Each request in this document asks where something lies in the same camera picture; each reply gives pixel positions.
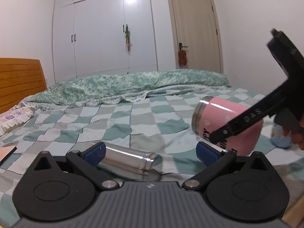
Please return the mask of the person's right hand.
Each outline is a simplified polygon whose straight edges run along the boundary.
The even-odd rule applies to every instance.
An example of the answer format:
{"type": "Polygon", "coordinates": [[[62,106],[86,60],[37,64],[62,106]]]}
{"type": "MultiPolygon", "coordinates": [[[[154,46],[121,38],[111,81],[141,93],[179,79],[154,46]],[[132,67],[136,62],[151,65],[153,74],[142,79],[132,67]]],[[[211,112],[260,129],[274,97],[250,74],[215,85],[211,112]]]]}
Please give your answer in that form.
{"type": "Polygon", "coordinates": [[[283,128],[283,135],[289,136],[291,142],[299,147],[300,150],[304,151],[304,135],[300,132],[292,133],[290,130],[283,128]]]}

